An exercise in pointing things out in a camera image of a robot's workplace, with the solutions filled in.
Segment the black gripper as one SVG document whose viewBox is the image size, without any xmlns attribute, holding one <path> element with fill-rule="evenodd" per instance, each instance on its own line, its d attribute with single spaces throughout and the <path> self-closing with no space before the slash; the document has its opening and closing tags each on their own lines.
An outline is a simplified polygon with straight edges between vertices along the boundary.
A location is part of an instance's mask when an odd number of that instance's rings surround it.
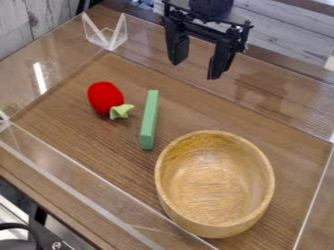
<svg viewBox="0 0 334 250">
<path fill-rule="evenodd" d="M 245 50 L 251 21 L 233 12 L 233 0 L 161 0 L 164 4 L 164 29 L 168 59 L 172 65 L 188 57 L 189 36 L 207 39 L 225 38 L 235 50 Z M 208 62 L 207 79 L 215 80 L 229 69 L 235 57 L 231 43 L 216 41 L 215 52 Z"/>
</svg>

